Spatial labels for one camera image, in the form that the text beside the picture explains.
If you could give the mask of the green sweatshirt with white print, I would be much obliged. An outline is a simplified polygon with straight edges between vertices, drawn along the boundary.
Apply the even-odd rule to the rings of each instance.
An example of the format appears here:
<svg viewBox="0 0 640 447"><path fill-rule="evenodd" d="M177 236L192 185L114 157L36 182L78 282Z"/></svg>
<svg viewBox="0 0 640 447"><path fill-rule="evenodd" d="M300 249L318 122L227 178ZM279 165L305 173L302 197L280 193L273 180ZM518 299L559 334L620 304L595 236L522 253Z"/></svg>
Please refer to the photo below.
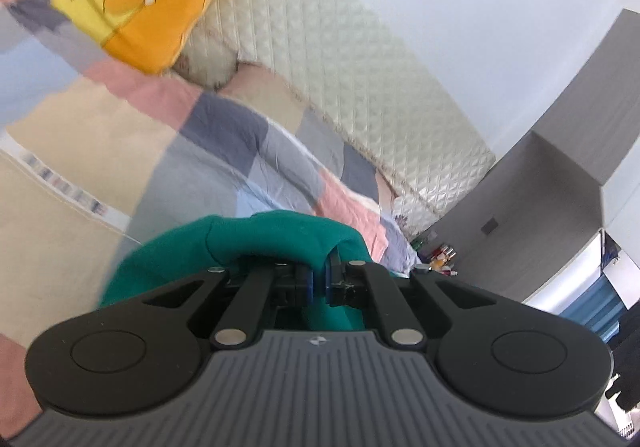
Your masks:
<svg viewBox="0 0 640 447"><path fill-rule="evenodd" d="M100 305L137 297L210 267L236 274L241 259L250 256L303 264L322 283L332 251L346 262L371 259L359 231L333 220L281 210L239 219L209 215L131 251L115 268Z"/></svg>

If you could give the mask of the bottles on bedside table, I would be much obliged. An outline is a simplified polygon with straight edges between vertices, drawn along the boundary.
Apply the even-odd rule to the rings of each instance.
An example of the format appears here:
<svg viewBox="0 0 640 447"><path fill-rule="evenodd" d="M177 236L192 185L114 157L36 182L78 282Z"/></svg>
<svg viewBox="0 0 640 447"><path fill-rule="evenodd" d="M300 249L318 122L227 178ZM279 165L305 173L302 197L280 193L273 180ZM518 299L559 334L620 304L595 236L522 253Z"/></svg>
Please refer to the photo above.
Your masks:
<svg viewBox="0 0 640 447"><path fill-rule="evenodd" d="M411 241L414 251L418 253L420 261L431 271L437 271L448 277L457 276L457 251L452 245L439 240L434 230L416 237Z"/></svg>

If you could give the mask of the patchwork colour block duvet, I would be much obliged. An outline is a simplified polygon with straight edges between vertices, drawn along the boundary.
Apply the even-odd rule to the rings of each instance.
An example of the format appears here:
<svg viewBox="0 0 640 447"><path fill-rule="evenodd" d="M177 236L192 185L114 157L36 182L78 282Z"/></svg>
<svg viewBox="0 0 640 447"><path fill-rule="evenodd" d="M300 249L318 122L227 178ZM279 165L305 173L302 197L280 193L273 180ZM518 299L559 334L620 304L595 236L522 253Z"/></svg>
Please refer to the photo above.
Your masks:
<svg viewBox="0 0 640 447"><path fill-rule="evenodd" d="M52 0L1 0L1 433L40 412L26 349L60 321L165 285L233 241L418 257L357 152L316 148L237 100L110 56Z"/></svg>

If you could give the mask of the cream fluffy pillow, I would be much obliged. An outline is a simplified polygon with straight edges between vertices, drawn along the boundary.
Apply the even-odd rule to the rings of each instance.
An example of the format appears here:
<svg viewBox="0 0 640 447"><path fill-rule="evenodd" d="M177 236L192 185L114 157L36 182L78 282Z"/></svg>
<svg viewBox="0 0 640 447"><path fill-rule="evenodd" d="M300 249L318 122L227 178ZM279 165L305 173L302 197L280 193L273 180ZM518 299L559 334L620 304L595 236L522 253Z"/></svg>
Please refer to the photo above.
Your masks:
<svg viewBox="0 0 640 447"><path fill-rule="evenodd" d="M178 56L172 71L202 88L218 91L235 75L238 49L215 29L198 22Z"/></svg>

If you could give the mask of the blue curtain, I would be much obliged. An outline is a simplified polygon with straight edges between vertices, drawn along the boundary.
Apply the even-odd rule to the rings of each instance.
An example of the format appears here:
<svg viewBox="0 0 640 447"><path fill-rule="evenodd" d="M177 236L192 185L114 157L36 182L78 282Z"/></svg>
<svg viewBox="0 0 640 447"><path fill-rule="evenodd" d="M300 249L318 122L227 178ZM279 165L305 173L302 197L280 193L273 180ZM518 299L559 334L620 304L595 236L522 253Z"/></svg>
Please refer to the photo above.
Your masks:
<svg viewBox="0 0 640 447"><path fill-rule="evenodd" d="M579 323L608 343L620 331L627 308L608 277L601 275L560 316Z"/></svg>

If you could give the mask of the cream quilted headboard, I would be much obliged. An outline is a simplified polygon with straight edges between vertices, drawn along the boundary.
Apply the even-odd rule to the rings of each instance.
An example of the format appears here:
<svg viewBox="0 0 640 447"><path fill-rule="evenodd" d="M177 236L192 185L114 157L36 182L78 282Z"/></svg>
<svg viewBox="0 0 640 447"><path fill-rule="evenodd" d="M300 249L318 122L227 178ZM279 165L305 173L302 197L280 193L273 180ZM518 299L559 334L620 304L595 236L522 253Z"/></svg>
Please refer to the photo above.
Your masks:
<svg viewBox="0 0 640 447"><path fill-rule="evenodd" d="M311 103L396 190L408 236L444 216L495 157L442 85L359 0L213 0L198 22Z"/></svg>

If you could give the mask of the grey wall socket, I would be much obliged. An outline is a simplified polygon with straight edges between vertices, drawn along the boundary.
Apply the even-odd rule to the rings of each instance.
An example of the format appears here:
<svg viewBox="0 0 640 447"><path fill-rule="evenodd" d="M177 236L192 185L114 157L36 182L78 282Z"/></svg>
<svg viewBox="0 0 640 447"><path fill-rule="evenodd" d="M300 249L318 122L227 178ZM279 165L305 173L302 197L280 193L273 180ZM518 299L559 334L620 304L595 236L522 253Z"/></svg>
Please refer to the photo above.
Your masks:
<svg viewBox="0 0 640 447"><path fill-rule="evenodd" d="M491 218L488 220L483 227L480 229L485 236L490 235L497 227L499 226L497 220L495 218Z"/></svg>

